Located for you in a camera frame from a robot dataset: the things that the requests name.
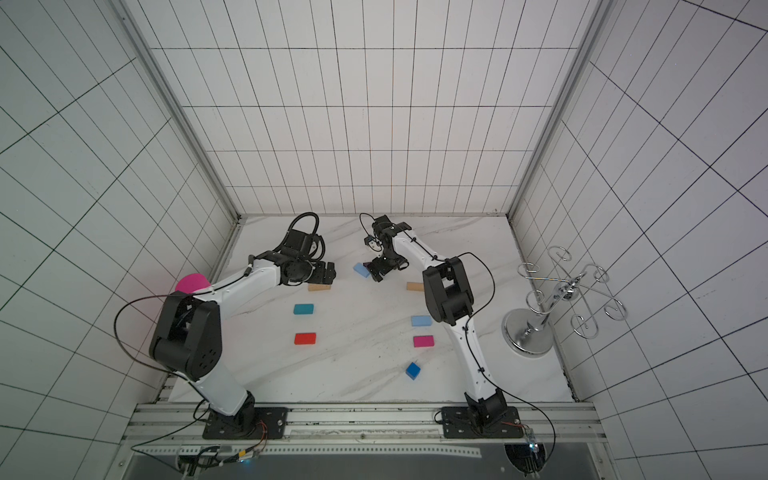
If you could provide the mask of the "teal block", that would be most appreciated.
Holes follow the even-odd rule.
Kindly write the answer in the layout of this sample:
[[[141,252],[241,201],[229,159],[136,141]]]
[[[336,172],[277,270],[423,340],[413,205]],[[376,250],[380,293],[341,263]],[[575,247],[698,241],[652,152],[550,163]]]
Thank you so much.
[[[312,315],[315,306],[313,304],[295,304],[293,308],[294,315]]]

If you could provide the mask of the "light blue block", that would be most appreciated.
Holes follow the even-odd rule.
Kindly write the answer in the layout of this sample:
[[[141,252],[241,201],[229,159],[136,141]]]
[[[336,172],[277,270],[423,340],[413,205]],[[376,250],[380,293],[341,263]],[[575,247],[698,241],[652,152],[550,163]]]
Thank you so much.
[[[364,278],[368,278],[371,273],[363,263],[357,263],[354,265],[353,270]]]
[[[433,320],[430,316],[418,315],[411,317],[411,325],[413,327],[429,327],[432,325],[432,323]]]

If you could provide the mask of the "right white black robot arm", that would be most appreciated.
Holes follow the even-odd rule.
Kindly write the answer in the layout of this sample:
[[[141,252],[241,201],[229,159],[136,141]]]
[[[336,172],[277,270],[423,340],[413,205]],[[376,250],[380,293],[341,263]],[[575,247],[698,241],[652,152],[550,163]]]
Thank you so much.
[[[372,219],[365,243],[377,253],[366,264],[376,282],[410,266],[421,269],[429,315],[450,335],[466,378],[468,427],[478,435],[490,432],[502,421],[508,405],[504,392],[492,380],[479,345],[475,297],[462,260],[438,253],[420,240],[408,223],[395,223],[386,215]]]

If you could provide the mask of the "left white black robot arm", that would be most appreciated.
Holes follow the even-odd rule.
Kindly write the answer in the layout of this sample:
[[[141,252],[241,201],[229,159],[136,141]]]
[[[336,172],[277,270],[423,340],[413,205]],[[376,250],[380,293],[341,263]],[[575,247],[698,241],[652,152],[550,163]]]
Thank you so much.
[[[175,291],[164,300],[150,357],[207,401],[206,439],[248,438],[260,423],[253,394],[221,361],[222,321],[275,287],[330,285],[335,278],[332,262],[266,251],[251,255],[240,273],[193,293]]]

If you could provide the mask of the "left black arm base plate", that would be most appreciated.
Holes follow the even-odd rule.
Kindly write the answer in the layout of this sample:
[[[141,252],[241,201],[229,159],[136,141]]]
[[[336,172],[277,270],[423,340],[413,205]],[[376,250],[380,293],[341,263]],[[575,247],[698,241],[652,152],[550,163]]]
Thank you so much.
[[[282,439],[289,410],[285,407],[245,406],[234,416],[212,411],[206,420],[202,438],[205,440],[268,440]]]

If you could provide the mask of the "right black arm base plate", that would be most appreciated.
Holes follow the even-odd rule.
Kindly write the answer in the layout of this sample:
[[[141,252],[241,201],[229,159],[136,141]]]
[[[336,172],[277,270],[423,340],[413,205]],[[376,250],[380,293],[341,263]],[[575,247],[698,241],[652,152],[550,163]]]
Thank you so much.
[[[444,406],[434,420],[442,427],[442,435],[452,440],[521,439],[524,437],[518,410],[507,407],[483,420],[470,412],[468,406]]]

